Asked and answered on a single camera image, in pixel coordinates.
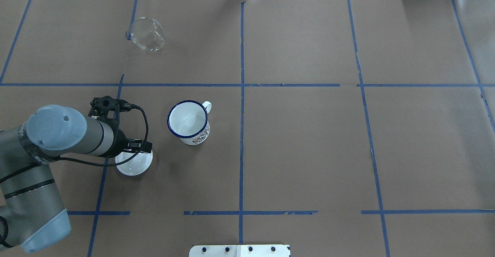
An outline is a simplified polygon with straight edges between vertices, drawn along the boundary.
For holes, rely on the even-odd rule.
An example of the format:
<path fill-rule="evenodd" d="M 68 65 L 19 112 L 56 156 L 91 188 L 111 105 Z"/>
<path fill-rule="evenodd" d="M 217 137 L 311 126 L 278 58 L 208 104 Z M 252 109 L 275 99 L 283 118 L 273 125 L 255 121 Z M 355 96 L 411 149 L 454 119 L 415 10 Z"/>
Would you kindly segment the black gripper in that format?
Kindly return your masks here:
<path fill-rule="evenodd" d="M 120 129 L 117 130 L 117 134 L 114 136 L 114 141 L 115 144 L 113 144 L 113 157 L 120 155 L 120 153 L 122 152 L 152 153 L 153 144 L 150 141 L 128 138 Z"/>

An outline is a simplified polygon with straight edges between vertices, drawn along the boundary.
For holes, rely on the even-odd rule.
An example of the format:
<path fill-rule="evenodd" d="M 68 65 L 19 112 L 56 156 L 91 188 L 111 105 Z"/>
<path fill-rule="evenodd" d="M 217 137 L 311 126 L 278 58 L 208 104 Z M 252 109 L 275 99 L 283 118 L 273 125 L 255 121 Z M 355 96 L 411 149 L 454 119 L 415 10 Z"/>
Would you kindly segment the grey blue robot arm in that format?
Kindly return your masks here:
<path fill-rule="evenodd" d="M 51 163 L 93 163 L 66 157 L 68 153 L 110 159 L 120 153 L 151 153 L 144 110 L 125 100 L 97 97 L 85 116 L 80 111 L 49 104 L 37 109 L 16 128 L 1 132 L 1 250 L 20 246 L 32 253 L 58 243 L 71 232 L 67 208 L 51 171 Z M 144 139 L 120 130 L 120 113 L 136 109 L 145 119 Z"/>

